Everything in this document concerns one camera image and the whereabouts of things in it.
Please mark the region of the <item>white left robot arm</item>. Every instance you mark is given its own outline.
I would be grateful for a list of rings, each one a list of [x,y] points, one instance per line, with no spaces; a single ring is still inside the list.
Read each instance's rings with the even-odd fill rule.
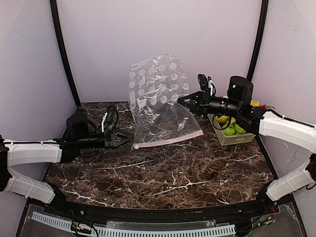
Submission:
[[[54,184],[37,181],[13,169],[29,163],[70,163],[86,149],[114,149],[128,143],[134,135],[117,127],[119,113],[109,106],[96,126],[84,113],[66,120],[65,135],[47,141],[0,140],[0,190],[48,205],[61,206],[66,197]]]

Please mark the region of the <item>clear dotted zip top bag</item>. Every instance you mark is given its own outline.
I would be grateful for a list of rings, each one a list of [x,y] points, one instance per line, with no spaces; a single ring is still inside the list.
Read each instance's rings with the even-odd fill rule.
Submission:
[[[189,90],[179,57],[163,54],[131,65],[128,99],[135,124],[134,149],[169,145],[203,135],[193,114],[177,102]]]

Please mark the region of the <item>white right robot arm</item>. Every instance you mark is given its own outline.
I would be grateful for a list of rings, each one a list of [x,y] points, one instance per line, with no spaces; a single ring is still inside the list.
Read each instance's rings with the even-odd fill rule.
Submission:
[[[315,125],[287,118],[273,109],[252,106],[253,83],[243,77],[230,78],[226,98],[215,96],[210,77],[199,74],[198,82],[200,91],[177,100],[194,114],[235,118],[237,125],[248,133],[277,138],[311,152],[310,158],[301,166],[266,184],[257,200],[272,203],[316,182]]]

